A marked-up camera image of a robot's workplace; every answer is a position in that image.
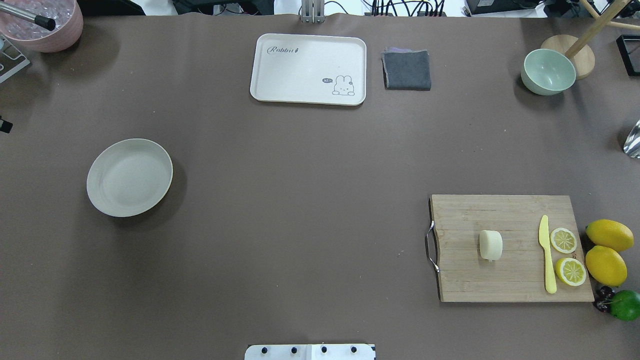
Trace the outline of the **lemon half slice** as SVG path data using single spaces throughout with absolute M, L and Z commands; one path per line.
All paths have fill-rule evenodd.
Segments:
M 588 279 L 585 265 L 573 257 L 563 257 L 554 265 L 557 278 L 565 285 L 579 287 Z
M 550 233 L 550 244 L 565 255 L 569 255 L 578 248 L 579 239 L 568 228 L 558 227 Z

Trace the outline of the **white cup rack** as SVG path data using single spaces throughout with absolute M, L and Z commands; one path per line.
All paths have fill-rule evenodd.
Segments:
M 0 35 L 0 83 L 27 68 L 31 61 L 9 39 Z

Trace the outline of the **black tray with glasses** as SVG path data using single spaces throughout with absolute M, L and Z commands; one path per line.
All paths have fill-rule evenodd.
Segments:
M 622 34 L 615 43 L 621 55 L 622 63 L 626 69 L 627 75 L 640 75 L 640 36 Z

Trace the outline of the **green lime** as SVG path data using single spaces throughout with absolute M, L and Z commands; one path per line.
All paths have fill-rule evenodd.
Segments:
M 640 294 L 631 290 L 617 292 L 611 299 L 610 313 L 621 321 L 635 321 L 640 316 Z

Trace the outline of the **aluminium frame post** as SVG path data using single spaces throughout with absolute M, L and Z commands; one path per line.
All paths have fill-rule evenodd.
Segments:
M 307 24 L 321 24 L 325 22 L 325 1 L 324 0 L 302 0 L 300 9 L 300 20 Z

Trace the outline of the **metal scoop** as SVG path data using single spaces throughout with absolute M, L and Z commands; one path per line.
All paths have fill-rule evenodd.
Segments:
M 640 159 L 640 120 L 636 121 L 622 144 L 622 152 L 627 157 Z

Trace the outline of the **bamboo cutting board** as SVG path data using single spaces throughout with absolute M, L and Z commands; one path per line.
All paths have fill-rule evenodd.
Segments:
M 550 194 L 433 194 L 430 217 L 439 300 L 445 303 L 535 303 L 594 301 L 589 281 L 571 286 L 557 281 L 545 287 L 545 253 L 538 242 L 544 215 L 550 230 L 565 228 L 578 236 L 572 201 Z M 498 260 L 482 258 L 481 231 L 502 237 Z

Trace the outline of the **mint green bowl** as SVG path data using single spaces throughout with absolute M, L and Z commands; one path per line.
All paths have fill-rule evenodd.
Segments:
M 569 89 L 576 82 L 577 73 L 564 54 L 550 48 L 538 48 L 526 55 L 520 78 L 531 92 L 552 96 Z

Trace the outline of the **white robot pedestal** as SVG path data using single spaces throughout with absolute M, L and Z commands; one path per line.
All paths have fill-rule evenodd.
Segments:
M 366 343 L 254 344 L 245 360 L 375 360 L 374 345 Z

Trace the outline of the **yellow plastic knife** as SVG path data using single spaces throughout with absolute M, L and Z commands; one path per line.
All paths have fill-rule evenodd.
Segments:
M 557 292 L 557 282 L 551 255 L 549 218 L 546 214 L 541 216 L 537 239 L 543 253 L 544 289 L 548 294 L 555 294 Z

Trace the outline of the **white steamed bun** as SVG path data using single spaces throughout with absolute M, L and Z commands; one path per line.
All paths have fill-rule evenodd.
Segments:
M 503 237 L 496 230 L 480 230 L 478 233 L 480 257 L 488 261 L 500 260 L 503 254 Z

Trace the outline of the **steel muddler tool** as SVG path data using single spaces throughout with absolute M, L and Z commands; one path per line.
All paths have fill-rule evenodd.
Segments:
M 41 14 L 32 13 L 26 9 L 13 6 L 4 1 L 0 2 L 0 11 L 2 13 L 13 16 L 14 18 L 22 19 L 38 27 L 44 28 L 48 31 L 54 31 L 57 27 L 55 19 L 42 16 Z

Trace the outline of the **beige round plate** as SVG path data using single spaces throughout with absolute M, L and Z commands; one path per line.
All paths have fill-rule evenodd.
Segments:
M 87 196 L 103 214 L 132 217 L 164 198 L 173 175 L 173 161 L 160 144 L 144 138 L 125 139 L 94 160 L 87 173 Z

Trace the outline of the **grey folded cloth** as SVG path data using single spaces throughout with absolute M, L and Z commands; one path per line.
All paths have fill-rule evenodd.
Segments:
M 384 82 L 387 89 L 430 91 L 430 54 L 427 50 L 387 48 L 381 53 Z

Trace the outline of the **whole yellow lemon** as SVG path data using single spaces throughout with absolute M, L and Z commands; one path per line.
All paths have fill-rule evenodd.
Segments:
M 627 279 L 627 265 L 614 249 L 595 245 L 585 255 L 590 275 L 602 285 L 620 287 Z
M 589 223 L 585 232 L 590 241 L 605 248 L 622 252 L 634 246 L 633 231 L 623 223 L 612 219 L 597 219 Z

